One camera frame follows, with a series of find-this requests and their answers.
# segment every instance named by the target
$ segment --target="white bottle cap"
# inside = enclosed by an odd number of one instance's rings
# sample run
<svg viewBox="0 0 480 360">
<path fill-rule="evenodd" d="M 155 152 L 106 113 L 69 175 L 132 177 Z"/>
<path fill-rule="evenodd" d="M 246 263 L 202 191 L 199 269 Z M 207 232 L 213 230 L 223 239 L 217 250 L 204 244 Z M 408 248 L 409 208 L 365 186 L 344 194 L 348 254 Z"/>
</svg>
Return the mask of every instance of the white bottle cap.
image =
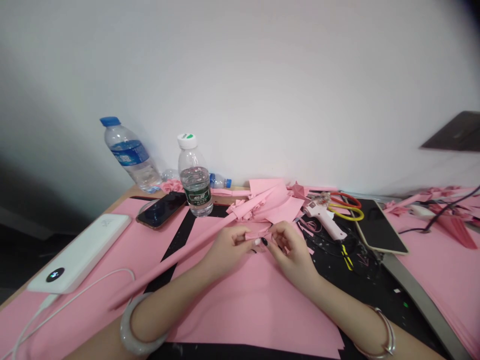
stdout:
<svg viewBox="0 0 480 360">
<path fill-rule="evenodd" d="M 190 133 L 183 133 L 176 137 L 180 149 L 193 149 L 197 147 L 197 137 Z"/>
</svg>

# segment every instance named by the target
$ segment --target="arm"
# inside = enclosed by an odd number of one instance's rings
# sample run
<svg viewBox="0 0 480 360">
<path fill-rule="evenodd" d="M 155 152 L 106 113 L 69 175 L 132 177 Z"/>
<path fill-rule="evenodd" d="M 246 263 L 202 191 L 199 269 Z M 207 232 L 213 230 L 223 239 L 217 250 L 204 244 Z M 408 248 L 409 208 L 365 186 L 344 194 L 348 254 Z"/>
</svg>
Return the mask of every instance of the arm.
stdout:
<svg viewBox="0 0 480 360">
<path fill-rule="evenodd" d="M 382 318 L 370 307 L 340 290 L 321 277 L 312 262 L 305 240 L 287 222 L 270 228 L 278 246 L 267 248 L 285 276 L 322 310 L 364 352 L 384 353 L 388 335 Z M 443 359 L 409 333 L 391 323 L 395 333 L 392 359 Z"/>
<path fill-rule="evenodd" d="M 205 257 L 190 270 L 155 291 L 135 308 L 130 327 L 133 335 L 144 343 L 166 334 L 184 314 L 188 306 L 209 285 L 227 274 L 253 246 L 245 241 L 245 226 L 226 227 Z M 137 359 L 120 340 L 120 320 L 100 330 L 67 359 Z"/>
</svg>

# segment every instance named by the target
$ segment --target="white glue gun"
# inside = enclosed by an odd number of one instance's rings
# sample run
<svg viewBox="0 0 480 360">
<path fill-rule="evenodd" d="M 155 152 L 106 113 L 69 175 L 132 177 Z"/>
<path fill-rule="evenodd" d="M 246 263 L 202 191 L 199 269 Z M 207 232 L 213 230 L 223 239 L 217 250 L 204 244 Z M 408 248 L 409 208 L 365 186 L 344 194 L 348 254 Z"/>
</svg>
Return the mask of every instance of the white glue gun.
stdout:
<svg viewBox="0 0 480 360">
<path fill-rule="evenodd" d="M 303 213 L 310 218 L 317 218 L 333 240 L 343 240 L 347 237 L 347 234 L 340 230 L 339 226 L 330 217 L 327 210 L 329 200 L 330 196 L 328 196 L 328 199 L 316 197 L 303 208 Z"/>
</svg>

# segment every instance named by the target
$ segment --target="silver bracelet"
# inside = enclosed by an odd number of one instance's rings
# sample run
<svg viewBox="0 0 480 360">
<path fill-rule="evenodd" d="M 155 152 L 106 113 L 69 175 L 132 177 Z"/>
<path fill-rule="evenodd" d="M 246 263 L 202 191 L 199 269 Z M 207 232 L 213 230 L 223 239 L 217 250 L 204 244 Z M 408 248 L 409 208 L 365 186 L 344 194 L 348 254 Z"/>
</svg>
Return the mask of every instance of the silver bracelet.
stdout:
<svg viewBox="0 0 480 360">
<path fill-rule="evenodd" d="M 132 302 L 126 307 L 120 321 L 120 339 L 123 346 L 132 354 L 136 356 L 144 356 L 153 353 L 165 342 L 169 333 L 167 332 L 164 336 L 159 338 L 156 341 L 152 342 L 141 342 L 132 334 L 132 329 L 130 328 L 130 319 L 132 313 L 137 305 L 147 298 L 149 295 L 153 294 L 152 292 L 146 292 L 140 296 L 137 296 Z"/>
<path fill-rule="evenodd" d="M 381 353 L 380 355 L 373 355 L 368 352 L 362 351 L 359 349 L 357 344 L 354 343 L 356 349 L 360 353 L 362 353 L 365 357 L 371 360 L 385 359 L 388 356 L 393 356 L 395 351 L 395 333 L 394 333 L 394 329 L 392 328 L 392 324 L 390 324 L 390 321 L 385 317 L 385 315 L 382 313 L 382 311 L 378 307 L 372 307 L 372 306 L 368 306 L 368 307 L 373 309 L 378 315 L 380 315 L 383 322 L 385 323 L 386 331 L 388 333 L 388 343 L 387 343 L 387 346 L 383 346 L 383 350 L 385 350 L 385 352 Z"/>
</svg>

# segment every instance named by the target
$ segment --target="smartphone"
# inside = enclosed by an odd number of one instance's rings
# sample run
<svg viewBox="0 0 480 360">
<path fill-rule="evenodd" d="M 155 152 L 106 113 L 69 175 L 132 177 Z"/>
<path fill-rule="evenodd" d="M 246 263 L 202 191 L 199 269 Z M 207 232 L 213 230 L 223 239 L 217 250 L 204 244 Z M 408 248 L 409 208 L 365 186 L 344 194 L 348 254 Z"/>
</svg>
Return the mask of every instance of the smartphone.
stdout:
<svg viewBox="0 0 480 360">
<path fill-rule="evenodd" d="M 381 253 L 407 255 L 409 250 L 403 243 L 397 231 L 390 224 L 382 208 L 375 200 L 361 199 L 361 211 L 365 215 L 363 220 L 356 221 L 356 229 L 363 243 L 372 250 Z M 359 216 L 351 211 L 353 217 Z"/>
<path fill-rule="evenodd" d="M 186 202 L 187 198 L 183 192 L 172 191 L 140 213 L 136 217 L 136 222 L 154 230 L 159 229 L 181 210 Z"/>
</svg>

